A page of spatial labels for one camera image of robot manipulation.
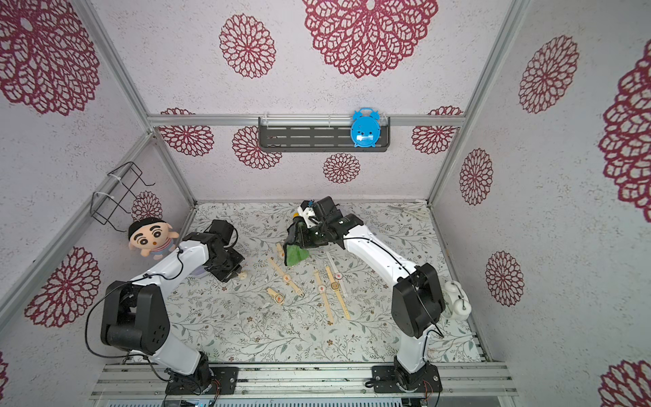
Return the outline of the green cleaning cloth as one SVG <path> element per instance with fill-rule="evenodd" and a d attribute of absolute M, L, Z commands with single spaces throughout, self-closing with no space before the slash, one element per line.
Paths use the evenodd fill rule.
<path fill-rule="evenodd" d="M 296 266 L 310 257 L 310 252 L 307 249 L 301 248 L 297 244 L 285 244 L 283 246 L 283 251 L 285 254 L 284 265 L 286 267 Z"/>

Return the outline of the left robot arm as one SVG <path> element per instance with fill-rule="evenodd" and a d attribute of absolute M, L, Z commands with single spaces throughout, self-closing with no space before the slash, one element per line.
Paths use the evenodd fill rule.
<path fill-rule="evenodd" d="M 194 385 L 203 392 L 212 382 L 208 356 L 184 344 L 171 332 L 165 306 L 195 271 L 227 283 L 242 272 L 243 256 L 235 249 L 237 229 L 212 220 L 202 232 L 191 232 L 155 266 L 126 282 L 109 285 L 97 304 L 103 306 L 101 342 L 129 354 L 148 357 L 168 369 L 171 383 Z"/>

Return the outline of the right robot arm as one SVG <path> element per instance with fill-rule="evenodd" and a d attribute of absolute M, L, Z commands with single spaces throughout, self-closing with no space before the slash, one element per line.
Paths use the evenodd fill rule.
<path fill-rule="evenodd" d="M 391 288 L 392 317 L 402 332 L 396 370 L 405 378 L 422 376 L 427 365 L 427 333 L 437 326 L 446 308 L 436 269 L 399 255 L 357 215 L 343 215 L 331 197 L 303 201 L 283 242 L 285 265 L 295 266 L 307 258 L 309 249 L 330 244 L 361 259 Z"/>

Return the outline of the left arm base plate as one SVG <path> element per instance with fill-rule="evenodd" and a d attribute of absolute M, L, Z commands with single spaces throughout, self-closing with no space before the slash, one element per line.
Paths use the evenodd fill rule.
<path fill-rule="evenodd" d="M 192 376 L 172 374 L 165 394 L 171 395 L 234 395 L 240 370 L 234 366 L 211 366 L 208 371 L 198 371 Z"/>

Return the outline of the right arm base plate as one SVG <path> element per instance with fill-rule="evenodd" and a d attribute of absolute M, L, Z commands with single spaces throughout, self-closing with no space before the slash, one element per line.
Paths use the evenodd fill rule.
<path fill-rule="evenodd" d="M 400 366 L 376 365 L 366 383 L 375 393 L 441 393 L 442 379 L 438 369 L 425 364 L 419 371 L 408 373 Z"/>

